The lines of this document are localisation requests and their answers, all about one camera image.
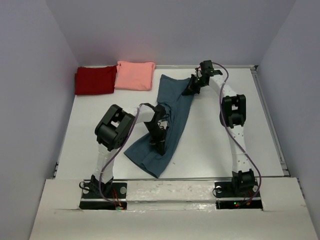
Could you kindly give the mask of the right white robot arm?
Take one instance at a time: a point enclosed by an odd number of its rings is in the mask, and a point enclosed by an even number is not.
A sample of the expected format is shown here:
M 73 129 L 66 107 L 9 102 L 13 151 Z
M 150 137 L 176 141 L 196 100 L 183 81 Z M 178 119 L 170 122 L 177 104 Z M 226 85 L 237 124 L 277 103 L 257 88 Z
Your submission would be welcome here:
M 228 84 L 229 72 L 225 67 L 226 76 L 219 69 L 214 69 L 211 60 L 202 61 L 195 68 L 195 74 L 191 75 L 190 81 L 183 91 L 183 96 L 199 94 L 201 88 L 209 86 L 219 96 L 219 119 L 224 127 L 230 144 L 232 156 L 231 182 L 224 187 L 216 187 L 215 192 L 223 193 L 227 190 L 236 197 L 248 197 L 252 200 L 257 196 L 257 183 L 253 168 L 257 166 L 246 151 L 244 138 L 244 125 L 247 119 L 247 100 L 244 94 L 236 93 Z

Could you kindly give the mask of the blue t-shirt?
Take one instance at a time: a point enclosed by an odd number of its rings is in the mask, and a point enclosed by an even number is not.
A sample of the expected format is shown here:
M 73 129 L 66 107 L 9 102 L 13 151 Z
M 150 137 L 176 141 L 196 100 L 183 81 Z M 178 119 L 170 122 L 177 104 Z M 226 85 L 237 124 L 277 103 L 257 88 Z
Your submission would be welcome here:
M 168 129 L 164 143 L 165 154 L 160 155 L 151 146 L 149 133 L 124 151 L 135 165 L 155 178 L 159 178 L 169 165 L 184 132 L 194 99 L 193 95 L 182 95 L 189 81 L 189 78 L 174 79 L 164 74 L 160 77 L 156 101 L 166 111 L 164 120 L 168 123 Z

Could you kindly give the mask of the pink t-shirt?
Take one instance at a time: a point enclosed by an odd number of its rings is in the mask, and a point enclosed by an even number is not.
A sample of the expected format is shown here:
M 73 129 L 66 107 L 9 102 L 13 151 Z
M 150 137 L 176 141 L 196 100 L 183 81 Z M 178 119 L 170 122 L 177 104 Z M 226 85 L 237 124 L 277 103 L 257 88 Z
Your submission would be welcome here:
M 156 68 L 154 62 L 117 62 L 117 76 L 114 87 L 121 90 L 150 91 Z

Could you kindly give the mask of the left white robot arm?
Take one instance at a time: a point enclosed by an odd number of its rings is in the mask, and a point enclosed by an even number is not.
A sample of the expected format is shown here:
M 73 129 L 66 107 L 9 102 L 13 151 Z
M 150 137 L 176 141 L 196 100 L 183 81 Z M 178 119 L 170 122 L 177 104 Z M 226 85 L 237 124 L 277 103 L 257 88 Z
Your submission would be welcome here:
M 96 126 L 94 133 L 98 143 L 96 168 L 91 175 L 90 186 L 103 199 L 112 187 L 113 166 L 116 156 L 125 146 L 136 124 L 144 123 L 150 134 L 149 145 L 160 155 L 165 154 L 167 124 L 165 107 L 142 103 L 138 107 L 121 108 L 113 104 Z

